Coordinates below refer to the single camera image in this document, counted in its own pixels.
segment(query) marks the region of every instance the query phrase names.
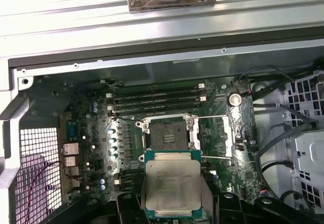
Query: chip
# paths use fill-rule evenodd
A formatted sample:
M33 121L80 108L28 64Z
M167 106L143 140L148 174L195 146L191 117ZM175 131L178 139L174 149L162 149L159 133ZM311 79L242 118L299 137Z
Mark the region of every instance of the chip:
M253 172L246 172L245 179L253 179Z
M186 126L184 120L171 123L152 123L150 125L151 149L155 151L187 150Z

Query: screw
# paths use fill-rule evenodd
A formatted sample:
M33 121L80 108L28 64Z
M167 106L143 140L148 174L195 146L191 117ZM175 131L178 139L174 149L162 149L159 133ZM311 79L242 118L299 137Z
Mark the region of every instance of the screw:
M263 200L262 200L262 203L263 203L263 204L266 204L266 205L271 205L271 204L272 204L272 201L269 200L269 199L263 199Z
M226 199L233 199L234 196L232 194L230 194L230 193L226 193L226 194L224 194L224 197Z

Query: gray metal panel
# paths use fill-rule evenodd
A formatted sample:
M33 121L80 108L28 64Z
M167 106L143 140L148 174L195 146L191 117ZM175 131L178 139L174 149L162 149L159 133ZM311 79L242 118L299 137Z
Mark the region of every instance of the gray metal panel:
M17 76L50 76L53 82L78 86L95 79L122 81L126 86L230 76L263 65L289 70L310 65L324 55L324 40L258 45L224 50L165 54L92 63L20 70Z
M318 26L323 9L324 0L217 0L131 13L127 0L0 0L0 57Z

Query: black cable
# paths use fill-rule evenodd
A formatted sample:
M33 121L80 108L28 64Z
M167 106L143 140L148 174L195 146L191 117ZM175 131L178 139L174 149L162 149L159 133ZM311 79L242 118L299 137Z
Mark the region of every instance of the black cable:
M253 107L261 107L261 108L265 108L265 107L276 107L276 104L275 103L269 103L269 104L253 103Z
M284 132L283 134L277 136L275 139L271 140L268 144L266 144L256 155L256 159L255 159L255 166L256 166L256 171L259 174L263 184L265 185L266 189L268 189L268 191L276 198L279 199L279 197L275 194L275 192L272 190L272 188L270 187L270 185L268 184L268 182L266 181L265 177L262 174L262 168L261 168L261 157L269 150L271 149L273 146L275 146L277 143L279 143L280 141L282 141L283 139L293 136L295 134L298 134L304 130L307 130L311 128L310 124L303 124L300 125L296 128L292 128L289 131Z
M291 76L289 76L287 73L281 71L279 68L277 68L276 66L273 66L273 65L265 65L265 66L260 66L260 67L257 67L257 68L252 68L252 69L249 69L248 71L246 71L244 74L241 74L239 77L238 77L238 81L240 81L244 76L248 75L249 73L251 72L254 72L254 71L257 71L257 70L261 70L263 68L271 68L271 69L274 69L274 70L277 70L280 74L282 74L284 77L286 77L289 81L295 81L294 78L292 78Z
M254 107L282 107L284 109L286 109L287 111L289 111L292 115L296 116L299 119L302 119L305 123L313 123L316 122L316 120L301 114L300 112L291 109L290 107L283 105L283 104L275 104L275 103L269 103L269 104L253 104Z
M294 169L294 164L291 161L275 161L275 162L271 162L268 165L266 165L265 167L262 168L262 172L266 171L267 169L269 169L272 166L276 166L276 165L284 165L288 168Z
M305 203L306 203L307 208L309 209L309 211L310 211L312 214L315 214L312 204L311 204L311 203L308 201L308 199L307 199L305 196L303 196L300 192L297 192L297 191L294 191L294 190L288 190L288 191L284 192L284 193L281 195L280 200L284 202L285 199L286 199L286 197L287 197L288 195L291 195L291 194L298 195L301 199L303 199L303 200L305 201Z
M308 67L305 67L305 68L302 68L294 73L290 73L289 76L295 80L298 80L298 79L301 79L301 78L304 78L306 76L309 76L313 73L313 71L315 71L316 69L323 69L323 66L322 64L324 63L324 60L322 61L323 59L317 59L316 61L313 62L313 64L311 66L308 66ZM258 80L253 80L251 82L255 83L255 82L260 82L260 81L265 81L267 80L268 77L264 76L263 78L261 79L258 79ZM281 88L283 87L286 83L288 83L289 81L291 81L290 79L287 79L287 77L284 77L274 83L272 83L271 85L265 87L264 89L258 91L258 92L255 92L252 94L252 99L253 101L256 101L260 98L263 98L265 97L266 95L270 94L271 92L275 91L276 89L278 88Z
M275 124L275 125L272 125L269 129L269 131L264 135L259 147L262 148L262 146L264 145L264 142L265 142L265 139L268 137L268 135L270 134L270 132L274 129L274 128L277 128L277 127L289 127L289 125L287 125L286 123L280 123L280 124Z

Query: metal mesh panel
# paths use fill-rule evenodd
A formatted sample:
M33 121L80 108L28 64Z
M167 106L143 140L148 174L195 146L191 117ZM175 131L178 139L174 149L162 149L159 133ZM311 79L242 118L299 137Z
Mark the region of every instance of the metal mesh panel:
M20 130L21 169L15 188L17 224L26 221L28 191L37 174L49 163L59 160L56 128ZM32 189L29 223L39 223L62 202L60 166L54 164L40 174Z

